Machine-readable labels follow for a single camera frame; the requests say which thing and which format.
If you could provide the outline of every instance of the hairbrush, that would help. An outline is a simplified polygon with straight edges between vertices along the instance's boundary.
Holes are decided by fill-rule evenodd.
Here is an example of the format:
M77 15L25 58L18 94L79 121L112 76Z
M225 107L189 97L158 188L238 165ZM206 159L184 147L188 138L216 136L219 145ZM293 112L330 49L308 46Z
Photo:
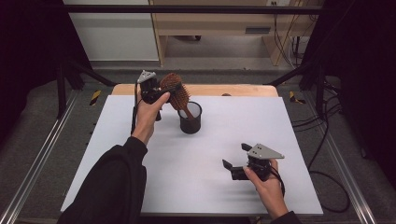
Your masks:
M194 119L194 116L187 108L187 103L190 100L190 94L183 85L181 77L175 73L166 75L160 82L162 90L176 89L174 94L171 94L169 103L175 110L184 110L188 119Z

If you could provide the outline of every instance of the black horizontal bar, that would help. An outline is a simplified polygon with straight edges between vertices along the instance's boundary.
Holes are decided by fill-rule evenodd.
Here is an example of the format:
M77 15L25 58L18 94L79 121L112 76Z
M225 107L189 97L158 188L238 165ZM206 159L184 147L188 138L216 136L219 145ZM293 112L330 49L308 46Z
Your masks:
M46 5L45 9L71 13L207 13L207 14L285 14L321 15L335 9L322 7L246 7L246 6L142 6L142 5Z

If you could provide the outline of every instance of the white tabletop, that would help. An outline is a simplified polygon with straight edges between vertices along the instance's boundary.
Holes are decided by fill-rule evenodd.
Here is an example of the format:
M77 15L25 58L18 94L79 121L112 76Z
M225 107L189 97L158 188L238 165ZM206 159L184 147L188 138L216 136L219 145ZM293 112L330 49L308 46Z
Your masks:
M285 156L278 160L289 210L322 215L318 197L280 97L192 96L203 109L202 127L183 133L166 104L143 160L148 170L142 214L152 216L259 216L265 208L250 181L232 180L222 159L247 164L241 143L261 143ZM110 95L78 167L62 211L73 202L87 173L114 145L123 145L132 123L132 95Z

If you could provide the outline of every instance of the power outlet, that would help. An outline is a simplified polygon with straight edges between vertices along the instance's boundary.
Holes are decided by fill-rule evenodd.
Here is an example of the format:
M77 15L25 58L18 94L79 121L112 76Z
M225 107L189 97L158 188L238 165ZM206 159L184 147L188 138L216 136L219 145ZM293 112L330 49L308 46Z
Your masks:
M290 0L268 0L268 7L288 7L290 4Z

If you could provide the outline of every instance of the hand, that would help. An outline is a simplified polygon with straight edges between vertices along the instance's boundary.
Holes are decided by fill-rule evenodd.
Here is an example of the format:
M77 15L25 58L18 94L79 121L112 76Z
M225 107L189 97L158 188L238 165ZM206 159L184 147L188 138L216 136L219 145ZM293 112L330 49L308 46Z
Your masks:
M146 104L141 100L140 92L137 94L138 104L137 115L136 115L136 127L132 136L142 141L145 145L148 144L150 137L154 134L154 122L157 117L158 111L168 101L170 93L164 93L154 104Z
M277 170L277 161L270 160L272 167ZM257 192L260 195L262 203L267 208L268 214L272 219L281 217L289 212L285 201L283 199L282 190L280 188L279 180L272 174L268 179L262 182L259 177L248 167L244 167L247 178L254 184Z

